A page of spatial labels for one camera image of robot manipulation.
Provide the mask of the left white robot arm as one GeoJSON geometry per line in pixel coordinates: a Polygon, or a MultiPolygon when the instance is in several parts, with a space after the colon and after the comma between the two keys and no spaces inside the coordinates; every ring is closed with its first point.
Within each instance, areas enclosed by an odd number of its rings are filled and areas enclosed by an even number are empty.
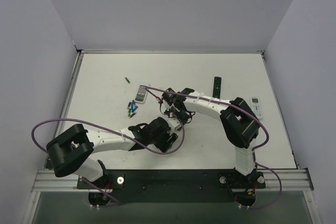
{"type": "Polygon", "coordinates": [[[86,178],[94,187],[106,185],[108,175],[102,161],[91,154],[107,151],[137,151],[154,145],[160,153],[167,153],[178,138],[182,125],[177,119],[158,117],[117,131],[86,130],[75,124],[47,144],[56,177],[76,174],[86,178]]]}

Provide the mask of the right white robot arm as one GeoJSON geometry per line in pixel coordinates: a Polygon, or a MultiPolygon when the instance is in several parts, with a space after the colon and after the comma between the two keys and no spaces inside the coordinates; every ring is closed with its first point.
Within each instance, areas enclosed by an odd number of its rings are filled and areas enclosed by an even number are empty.
{"type": "Polygon", "coordinates": [[[178,93],[169,88],[162,94],[162,99],[179,112],[196,112],[221,121],[227,139],[235,146],[235,170],[244,176],[255,170],[253,140],[258,136],[260,126],[244,99],[221,100],[189,88],[178,93]]]}

